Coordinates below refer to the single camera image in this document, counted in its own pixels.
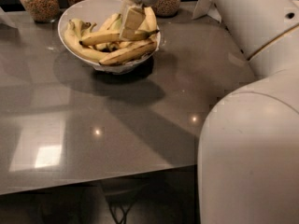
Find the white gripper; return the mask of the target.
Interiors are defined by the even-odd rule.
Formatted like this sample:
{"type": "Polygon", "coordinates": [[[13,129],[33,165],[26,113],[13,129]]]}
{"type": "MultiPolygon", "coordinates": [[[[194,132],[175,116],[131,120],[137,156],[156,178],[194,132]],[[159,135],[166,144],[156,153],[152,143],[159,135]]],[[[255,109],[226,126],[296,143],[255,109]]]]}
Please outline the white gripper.
{"type": "Polygon", "coordinates": [[[152,7],[158,0],[122,0],[121,2],[121,40],[140,40],[139,26],[146,15],[143,7],[152,7]]]}

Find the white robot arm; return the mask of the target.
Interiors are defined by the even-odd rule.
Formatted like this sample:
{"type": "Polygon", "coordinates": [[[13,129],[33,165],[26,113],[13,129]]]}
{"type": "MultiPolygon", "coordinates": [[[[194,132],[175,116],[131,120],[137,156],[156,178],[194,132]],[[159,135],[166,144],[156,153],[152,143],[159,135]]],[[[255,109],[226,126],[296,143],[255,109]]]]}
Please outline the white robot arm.
{"type": "Polygon", "coordinates": [[[198,148],[201,224],[299,224],[299,6],[198,0],[223,22],[256,81],[210,111],[198,148]]]}

